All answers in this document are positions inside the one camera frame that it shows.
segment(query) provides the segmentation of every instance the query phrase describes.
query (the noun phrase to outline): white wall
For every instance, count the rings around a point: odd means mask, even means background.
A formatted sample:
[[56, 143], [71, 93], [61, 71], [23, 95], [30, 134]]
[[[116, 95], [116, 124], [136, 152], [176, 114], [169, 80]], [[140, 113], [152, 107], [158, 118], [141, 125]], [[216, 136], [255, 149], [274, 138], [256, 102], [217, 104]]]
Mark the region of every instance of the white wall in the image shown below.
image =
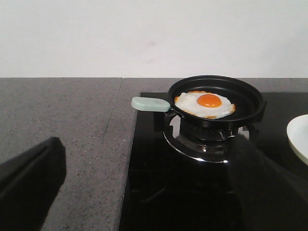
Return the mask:
[[308, 1], [0, 1], [0, 77], [203, 74], [308, 77]]

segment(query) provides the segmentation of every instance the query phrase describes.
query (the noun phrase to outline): burner ring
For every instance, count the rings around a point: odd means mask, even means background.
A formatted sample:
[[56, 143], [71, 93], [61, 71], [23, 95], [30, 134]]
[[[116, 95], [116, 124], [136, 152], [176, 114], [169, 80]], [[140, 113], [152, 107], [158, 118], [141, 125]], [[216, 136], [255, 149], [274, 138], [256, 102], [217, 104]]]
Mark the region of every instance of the burner ring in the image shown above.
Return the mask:
[[[191, 139], [186, 137], [185, 133], [180, 131], [180, 118], [172, 116], [167, 118], [166, 126], [163, 131], [167, 143], [178, 153], [200, 162], [210, 163], [228, 163], [226, 153], [228, 150], [227, 139], [222, 141], [204, 141], [199, 139]], [[247, 128], [245, 135], [248, 139], [253, 140], [256, 138], [257, 130], [251, 124], [238, 128]]]

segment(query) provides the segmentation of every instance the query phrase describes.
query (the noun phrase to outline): white bowl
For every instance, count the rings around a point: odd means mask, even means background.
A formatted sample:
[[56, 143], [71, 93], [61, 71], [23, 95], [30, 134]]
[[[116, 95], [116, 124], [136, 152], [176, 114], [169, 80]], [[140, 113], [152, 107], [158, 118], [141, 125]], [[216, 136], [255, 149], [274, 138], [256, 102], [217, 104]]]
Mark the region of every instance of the white bowl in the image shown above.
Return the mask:
[[292, 119], [287, 126], [287, 136], [292, 150], [308, 165], [308, 115]]

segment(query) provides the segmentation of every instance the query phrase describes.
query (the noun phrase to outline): speckled countertop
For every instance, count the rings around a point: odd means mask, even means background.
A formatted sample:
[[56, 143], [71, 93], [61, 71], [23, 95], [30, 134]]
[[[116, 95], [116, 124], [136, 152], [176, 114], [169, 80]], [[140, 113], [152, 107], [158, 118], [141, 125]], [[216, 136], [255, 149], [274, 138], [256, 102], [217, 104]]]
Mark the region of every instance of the speckled countertop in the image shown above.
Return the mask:
[[[67, 176], [42, 230], [116, 231], [142, 91], [178, 78], [0, 78], [0, 163], [49, 138]], [[308, 78], [242, 78], [260, 91], [308, 91]]]

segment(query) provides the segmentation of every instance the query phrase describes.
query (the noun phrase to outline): black glass cooktop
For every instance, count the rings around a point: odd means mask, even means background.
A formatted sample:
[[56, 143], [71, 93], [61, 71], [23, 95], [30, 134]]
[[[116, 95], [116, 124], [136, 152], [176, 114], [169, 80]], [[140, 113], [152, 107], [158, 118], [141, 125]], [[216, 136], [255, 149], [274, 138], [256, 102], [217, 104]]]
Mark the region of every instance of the black glass cooktop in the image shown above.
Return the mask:
[[[308, 180], [308, 167], [293, 153], [286, 136], [288, 122], [308, 114], [308, 92], [262, 95], [267, 106], [262, 122], [255, 124], [257, 148]], [[166, 92], [142, 92], [141, 96], [167, 99]], [[200, 182], [202, 178], [195, 182], [176, 167], [173, 154], [163, 133], [154, 129], [154, 114], [138, 111], [118, 230], [246, 230], [239, 199], [232, 189], [207, 187], [206, 180]]]

